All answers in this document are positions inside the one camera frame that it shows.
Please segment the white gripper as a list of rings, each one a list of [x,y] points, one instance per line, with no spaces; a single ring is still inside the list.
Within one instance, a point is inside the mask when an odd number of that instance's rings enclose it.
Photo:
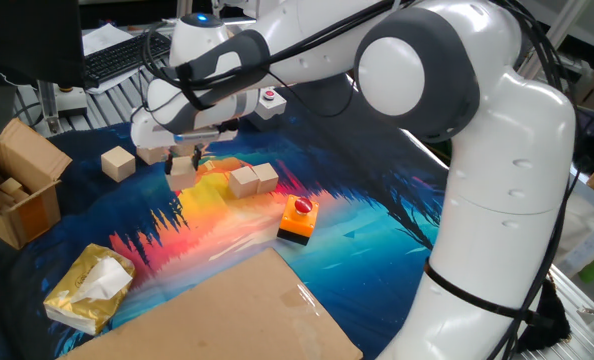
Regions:
[[[153,116],[144,109],[135,110],[131,114],[131,139],[137,148],[171,148],[174,146],[195,146],[192,156],[192,165],[195,170],[199,167],[202,151],[198,145],[212,142],[230,141],[238,133],[239,121],[229,120],[221,124],[211,125],[193,130],[189,133],[175,135],[158,124]],[[173,154],[169,153],[165,161],[164,172],[171,174]]]

